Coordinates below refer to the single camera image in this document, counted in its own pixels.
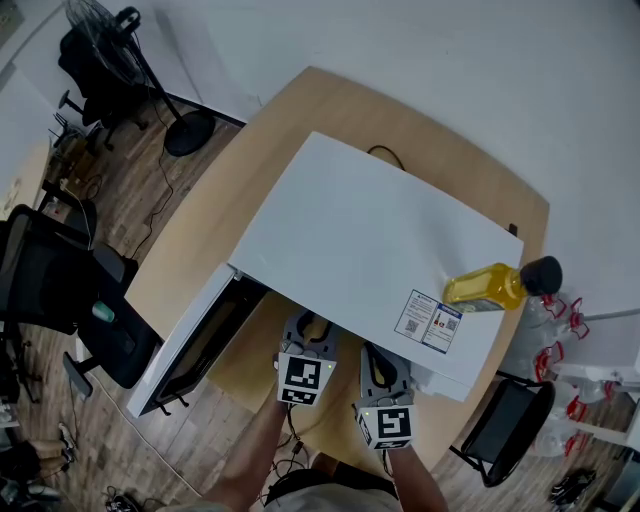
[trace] human arm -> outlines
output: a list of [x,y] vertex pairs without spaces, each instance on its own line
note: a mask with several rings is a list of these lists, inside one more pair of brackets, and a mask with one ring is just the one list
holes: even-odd
[[447,512],[438,484],[411,446],[389,450],[388,454],[404,512]]
[[244,512],[260,494],[276,453],[287,406],[278,402],[275,387],[258,414],[231,449],[227,463],[204,499]]

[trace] standing fan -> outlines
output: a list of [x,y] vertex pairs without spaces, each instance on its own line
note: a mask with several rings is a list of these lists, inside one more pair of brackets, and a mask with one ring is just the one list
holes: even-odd
[[215,118],[196,110],[184,116],[176,110],[133,39],[140,13],[126,7],[113,16],[96,0],[65,0],[65,12],[74,30],[83,34],[105,68],[129,85],[145,84],[148,78],[176,118],[167,130],[164,147],[173,156],[200,149],[215,128]]

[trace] fan base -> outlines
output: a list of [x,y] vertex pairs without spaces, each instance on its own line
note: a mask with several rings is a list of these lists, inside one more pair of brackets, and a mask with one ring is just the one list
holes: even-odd
[[164,148],[172,156],[185,156],[204,146],[216,127],[215,117],[194,110],[174,121],[164,138]]

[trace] yellow oil bottle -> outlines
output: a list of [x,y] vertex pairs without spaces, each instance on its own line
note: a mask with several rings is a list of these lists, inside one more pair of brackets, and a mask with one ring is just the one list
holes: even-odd
[[442,302],[462,313],[517,309],[525,297],[557,293],[560,286],[560,263],[553,256],[545,256],[521,269],[495,263],[451,279]]

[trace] black bottle cap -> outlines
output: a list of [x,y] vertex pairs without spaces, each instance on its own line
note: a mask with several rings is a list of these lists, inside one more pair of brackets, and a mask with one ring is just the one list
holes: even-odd
[[553,256],[545,256],[522,267],[520,281],[529,295],[557,293],[562,286],[562,268]]

